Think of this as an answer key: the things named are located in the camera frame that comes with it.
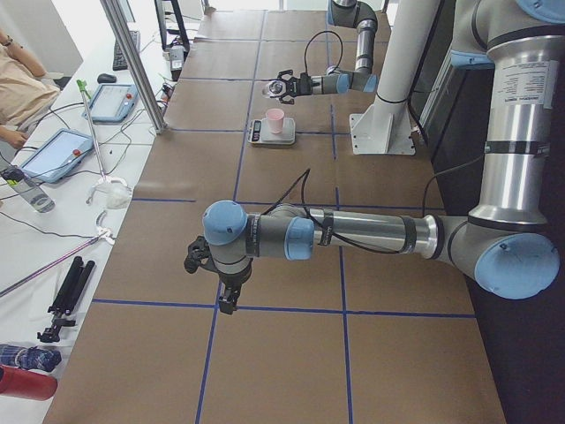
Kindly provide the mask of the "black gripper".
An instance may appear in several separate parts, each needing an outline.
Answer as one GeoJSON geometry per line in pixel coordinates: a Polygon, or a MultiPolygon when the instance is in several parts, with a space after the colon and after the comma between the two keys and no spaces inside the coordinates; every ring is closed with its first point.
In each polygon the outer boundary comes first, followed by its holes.
{"type": "Polygon", "coordinates": [[[246,267],[235,274],[219,272],[218,275],[224,285],[224,291],[218,299],[220,312],[233,314],[237,310],[238,295],[242,286],[252,275],[252,267],[246,267]]]}
{"type": "Polygon", "coordinates": [[[285,91],[278,95],[278,100],[281,104],[293,105],[295,103],[295,98],[298,95],[313,94],[312,79],[308,74],[301,74],[298,78],[296,78],[294,76],[294,72],[289,69],[278,72],[277,79],[284,84],[294,83],[294,91],[285,91]]]}

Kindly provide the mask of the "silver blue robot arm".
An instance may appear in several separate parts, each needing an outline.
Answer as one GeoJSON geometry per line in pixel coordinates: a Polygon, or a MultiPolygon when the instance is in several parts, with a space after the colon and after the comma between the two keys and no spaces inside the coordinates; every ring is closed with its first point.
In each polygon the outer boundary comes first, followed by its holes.
{"type": "Polygon", "coordinates": [[[307,260],[315,246],[375,254],[420,254],[446,262],[504,299],[528,299],[557,277],[561,260],[545,236],[539,196],[559,67],[564,58],[561,1],[459,1],[451,63],[493,71],[478,204],[463,216],[379,216],[291,206],[260,214],[234,201],[209,206],[204,233],[185,268],[216,273],[218,303],[231,314],[254,259],[307,260]]]}
{"type": "Polygon", "coordinates": [[[378,83],[373,73],[374,41],[378,30],[376,12],[361,1],[330,1],[327,22],[333,27],[357,31],[355,67],[345,70],[340,64],[328,67],[324,75],[313,76],[307,70],[297,77],[292,70],[280,71],[263,88],[263,95],[281,104],[292,104],[297,97],[310,95],[340,95],[350,90],[363,93],[375,91],[378,83]]]}

